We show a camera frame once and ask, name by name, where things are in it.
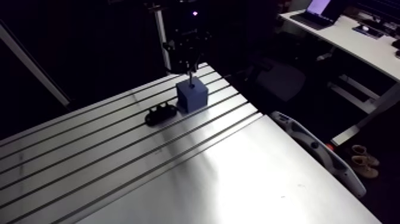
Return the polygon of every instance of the desk item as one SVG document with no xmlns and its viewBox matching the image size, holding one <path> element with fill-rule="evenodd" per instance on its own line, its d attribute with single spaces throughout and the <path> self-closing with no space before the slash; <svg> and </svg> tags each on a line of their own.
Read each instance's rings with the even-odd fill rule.
<svg viewBox="0 0 400 224">
<path fill-rule="evenodd" d="M 166 103 L 165 106 L 158 105 L 155 107 L 155 111 L 152 109 L 149 110 L 149 114 L 145 117 L 145 123 L 152 127 L 175 117 L 176 113 L 177 108 L 173 105 L 168 103 Z"/>
<path fill-rule="evenodd" d="M 386 23 L 400 24 L 400 0 L 354 0 L 352 5 L 373 17 L 360 23 L 378 32 L 390 33 Z"/>
<path fill-rule="evenodd" d="M 312 0 L 304 13 L 291 16 L 292 19 L 316 30 L 335 23 L 344 10 L 340 0 Z"/>
<path fill-rule="evenodd" d="M 392 46 L 394 46 L 397 49 L 400 49 L 400 40 L 393 41 Z"/>
<path fill-rule="evenodd" d="M 364 25 L 357 26 L 357 27 L 353 28 L 353 30 L 357 31 L 357 32 L 360 32 L 360 33 L 362 33 L 364 35 L 367 35 L 367 36 L 369 36 L 371 38 L 374 38 L 374 39 L 378 39 L 378 38 L 383 36 L 383 33 L 378 32 L 378 31 L 376 31 L 374 29 L 370 29 L 369 27 L 364 26 Z"/>
<path fill-rule="evenodd" d="M 379 223 L 210 66 L 193 75 L 208 105 L 162 126 L 143 120 L 184 76 L 1 140 L 0 223 Z"/>
</svg>

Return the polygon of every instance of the aluminum table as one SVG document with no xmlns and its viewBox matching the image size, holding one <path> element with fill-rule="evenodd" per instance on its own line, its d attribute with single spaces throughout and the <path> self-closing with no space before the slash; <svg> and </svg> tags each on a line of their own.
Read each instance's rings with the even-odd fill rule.
<svg viewBox="0 0 400 224">
<path fill-rule="evenodd" d="M 0 141 L 0 223 L 379 223 L 210 66 L 208 106 L 156 127 L 167 76 Z"/>
</svg>

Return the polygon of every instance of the shoe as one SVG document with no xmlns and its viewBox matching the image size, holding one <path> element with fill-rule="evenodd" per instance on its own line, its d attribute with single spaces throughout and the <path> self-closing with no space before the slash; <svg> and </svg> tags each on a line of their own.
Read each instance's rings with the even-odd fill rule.
<svg viewBox="0 0 400 224">
<path fill-rule="evenodd" d="M 352 155 L 364 155 L 368 158 L 368 165 L 379 166 L 379 160 L 369 153 L 367 153 L 367 148 L 362 145 L 353 145 L 351 147 Z"/>
<path fill-rule="evenodd" d="M 351 161 L 352 163 L 350 164 L 350 166 L 360 176 L 367 179 L 373 179 L 378 177 L 379 174 L 378 170 L 370 168 L 368 166 L 368 158 L 366 156 L 354 155 L 351 157 Z"/>
</svg>

